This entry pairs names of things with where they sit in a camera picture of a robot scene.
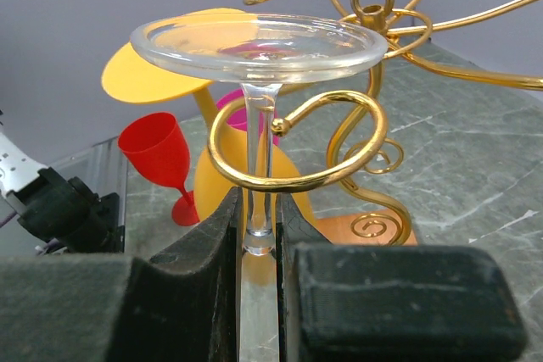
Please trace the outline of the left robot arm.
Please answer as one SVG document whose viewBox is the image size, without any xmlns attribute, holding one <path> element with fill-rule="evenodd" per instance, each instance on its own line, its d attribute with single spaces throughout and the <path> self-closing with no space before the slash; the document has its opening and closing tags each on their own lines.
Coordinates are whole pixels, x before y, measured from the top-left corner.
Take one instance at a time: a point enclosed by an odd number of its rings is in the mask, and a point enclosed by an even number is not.
<svg viewBox="0 0 543 362">
<path fill-rule="evenodd" d="M 44 245 L 39 256 L 57 253 L 122 253 L 125 227 L 120 196 L 99 196 L 79 177 L 65 179 L 1 134 L 1 197 L 18 223 Z"/>
</svg>

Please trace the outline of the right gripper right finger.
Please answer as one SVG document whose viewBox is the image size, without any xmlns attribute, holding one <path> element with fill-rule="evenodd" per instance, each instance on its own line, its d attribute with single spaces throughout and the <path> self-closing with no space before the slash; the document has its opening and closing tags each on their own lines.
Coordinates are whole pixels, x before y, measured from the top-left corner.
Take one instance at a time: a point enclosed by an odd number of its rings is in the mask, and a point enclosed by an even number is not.
<svg viewBox="0 0 543 362">
<path fill-rule="evenodd" d="M 515 361 L 529 335 L 500 266 L 469 246 L 331 243 L 277 200 L 282 361 Z"/>
</svg>

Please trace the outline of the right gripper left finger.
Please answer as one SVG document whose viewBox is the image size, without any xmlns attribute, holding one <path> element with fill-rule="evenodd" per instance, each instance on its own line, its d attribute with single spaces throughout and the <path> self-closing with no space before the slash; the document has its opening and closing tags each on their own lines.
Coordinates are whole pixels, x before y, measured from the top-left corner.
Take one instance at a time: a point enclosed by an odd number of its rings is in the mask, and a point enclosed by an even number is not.
<svg viewBox="0 0 543 362">
<path fill-rule="evenodd" d="M 236 361 L 242 192 L 150 259 L 4 257 L 4 361 Z"/>
</svg>

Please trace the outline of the clear wine glass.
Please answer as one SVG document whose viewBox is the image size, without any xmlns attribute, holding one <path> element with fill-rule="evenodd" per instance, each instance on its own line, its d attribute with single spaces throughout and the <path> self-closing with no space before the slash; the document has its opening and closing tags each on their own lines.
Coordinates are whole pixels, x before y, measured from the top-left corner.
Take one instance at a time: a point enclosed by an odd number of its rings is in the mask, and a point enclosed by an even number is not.
<svg viewBox="0 0 543 362">
<path fill-rule="evenodd" d="M 387 49 L 377 33 L 328 19 L 282 14 L 192 14 L 157 20 L 131 33 L 134 50 L 151 64 L 178 74 L 237 82 L 248 115 L 246 172 L 221 159 L 222 142 L 211 151 L 214 165 L 247 193 L 241 258 L 240 358 L 279 358 L 277 311 L 276 192 L 305 192 L 351 175 L 381 148 L 384 111 L 371 97 L 326 92 L 308 100 L 285 120 L 275 120 L 277 95 L 285 84 L 349 77 L 379 63 Z M 300 180 L 272 179 L 272 133 L 286 134 L 313 109 L 346 101 L 369 110 L 374 132 L 353 158 Z"/>
</svg>

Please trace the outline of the red plastic wine glass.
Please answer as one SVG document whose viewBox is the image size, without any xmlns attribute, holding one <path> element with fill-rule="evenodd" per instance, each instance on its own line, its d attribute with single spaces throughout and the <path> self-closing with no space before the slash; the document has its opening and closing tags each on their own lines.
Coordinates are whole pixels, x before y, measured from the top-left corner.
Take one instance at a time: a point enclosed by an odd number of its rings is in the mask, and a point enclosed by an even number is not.
<svg viewBox="0 0 543 362">
<path fill-rule="evenodd" d="M 185 187 L 191 164 L 188 143 L 174 114 L 156 112 L 135 120 L 121 132 L 118 147 L 145 179 L 181 193 L 171 210 L 176 224 L 199 223 L 193 192 Z"/>
</svg>

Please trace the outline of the magenta plastic wine glass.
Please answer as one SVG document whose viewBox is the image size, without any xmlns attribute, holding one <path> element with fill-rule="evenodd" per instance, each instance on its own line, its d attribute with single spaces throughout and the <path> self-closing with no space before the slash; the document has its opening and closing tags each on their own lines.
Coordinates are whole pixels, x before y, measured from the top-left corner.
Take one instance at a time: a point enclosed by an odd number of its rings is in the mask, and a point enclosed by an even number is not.
<svg viewBox="0 0 543 362">
<path fill-rule="evenodd" d="M 221 98 L 219 98 L 216 101 L 216 107 L 218 110 L 221 110 L 224 108 L 225 105 L 230 103 L 231 101 L 241 98 L 242 101 L 244 101 L 244 92 L 242 88 L 235 89 L 233 91 L 228 92 Z M 233 129 L 242 131 L 244 133 L 247 132 L 247 113 L 246 108 L 242 107 L 235 113 L 233 113 L 227 120 L 227 124 L 232 127 Z M 222 137 L 223 146 L 224 148 L 229 147 L 230 145 L 236 146 L 238 144 L 237 141 L 233 141 L 231 137 L 227 138 L 227 135 Z"/>
</svg>

